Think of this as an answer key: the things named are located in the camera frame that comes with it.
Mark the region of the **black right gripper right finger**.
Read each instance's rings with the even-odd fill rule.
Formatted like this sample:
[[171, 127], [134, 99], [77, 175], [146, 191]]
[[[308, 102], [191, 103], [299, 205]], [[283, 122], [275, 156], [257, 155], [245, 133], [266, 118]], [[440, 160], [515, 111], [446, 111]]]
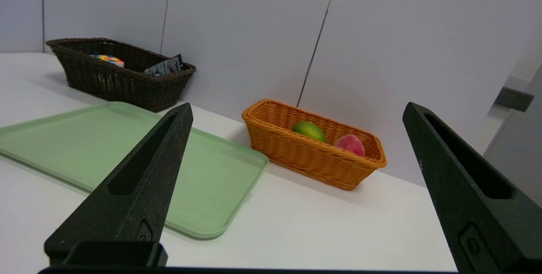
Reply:
[[541, 208], [431, 110], [402, 120], [457, 270], [540, 273]]

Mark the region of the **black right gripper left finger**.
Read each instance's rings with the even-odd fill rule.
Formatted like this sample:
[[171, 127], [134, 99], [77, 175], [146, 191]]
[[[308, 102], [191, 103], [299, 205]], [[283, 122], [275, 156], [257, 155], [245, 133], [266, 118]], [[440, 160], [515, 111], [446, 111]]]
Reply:
[[50, 266], [165, 266], [160, 237], [190, 135], [169, 110], [45, 241]]

